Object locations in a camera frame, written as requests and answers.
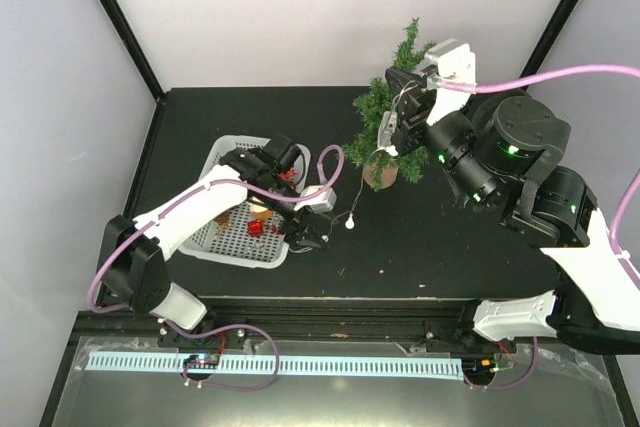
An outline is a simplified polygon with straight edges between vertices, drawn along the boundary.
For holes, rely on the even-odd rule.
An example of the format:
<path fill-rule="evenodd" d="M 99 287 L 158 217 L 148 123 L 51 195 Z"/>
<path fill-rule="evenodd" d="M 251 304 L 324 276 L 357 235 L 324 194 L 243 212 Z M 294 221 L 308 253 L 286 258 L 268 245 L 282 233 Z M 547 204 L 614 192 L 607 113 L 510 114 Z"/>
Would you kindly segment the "white plastic basket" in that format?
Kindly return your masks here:
<path fill-rule="evenodd" d="M 267 138 L 246 135 L 219 137 L 209 152 L 200 178 L 234 148 L 263 147 L 268 141 Z M 305 188 L 311 153 L 306 146 L 297 146 L 301 149 L 304 160 L 298 158 L 295 161 L 293 182 L 296 183 L 297 192 L 301 192 Z M 248 233 L 249 221 L 256 220 L 250 215 L 248 203 L 236 206 L 226 218 L 227 221 L 223 224 L 212 220 L 204 225 L 185 240 L 178 251 L 200 260 L 246 268 L 274 269 L 284 262 L 289 246 L 284 242 L 284 236 L 276 234 L 274 230 L 276 223 L 283 220 L 281 216 L 274 214 L 272 219 L 265 221 L 264 232 L 258 237 L 252 237 Z"/>

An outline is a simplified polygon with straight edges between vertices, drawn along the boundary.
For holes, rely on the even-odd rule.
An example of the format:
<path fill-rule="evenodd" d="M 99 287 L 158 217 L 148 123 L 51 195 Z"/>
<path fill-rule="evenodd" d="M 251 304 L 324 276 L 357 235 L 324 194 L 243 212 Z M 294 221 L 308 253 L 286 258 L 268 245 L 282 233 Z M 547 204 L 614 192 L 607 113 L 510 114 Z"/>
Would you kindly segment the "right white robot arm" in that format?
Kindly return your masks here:
<path fill-rule="evenodd" d="M 456 197 L 501 207 L 503 227 L 556 264 L 560 284 L 543 294 L 467 305 L 448 340 L 467 350 L 512 337 L 555 338 L 600 355 L 639 351 L 639 273 L 584 178 L 564 167 L 569 124 L 527 87 L 574 74 L 563 68 L 479 85 L 430 66 L 397 67 L 378 144 L 393 156 L 432 154 Z"/>

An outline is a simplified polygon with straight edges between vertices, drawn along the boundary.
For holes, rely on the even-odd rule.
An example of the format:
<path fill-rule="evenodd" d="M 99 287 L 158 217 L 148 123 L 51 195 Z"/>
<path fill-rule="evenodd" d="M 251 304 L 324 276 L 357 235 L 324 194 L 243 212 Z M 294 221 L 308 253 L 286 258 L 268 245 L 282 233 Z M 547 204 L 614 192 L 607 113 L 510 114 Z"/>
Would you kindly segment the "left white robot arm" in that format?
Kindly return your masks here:
<path fill-rule="evenodd" d="M 247 200 L 281 217 L 278 232 L 286 244 L 324 247 L 311 221 L 333 209 L 336 179 L 320 172 L 318 184 L 295 186 L 285 175 L 305 163 L 303 151 L 291 139 L 276 135 L 262 147 L 229 150 L 195 184 L 154 210 L 133 219 L 112 218 L 103 234 L 101 265 L 87 294 L 90 308 L 102 310 L 95 291 L 104 285 L 117 296 L 117 309 L 156 316 L 179 327 L 191 345 L 207 344 L 215 323 L 202 301 L 171 279 L 168 260 L 203 226 Z"/>

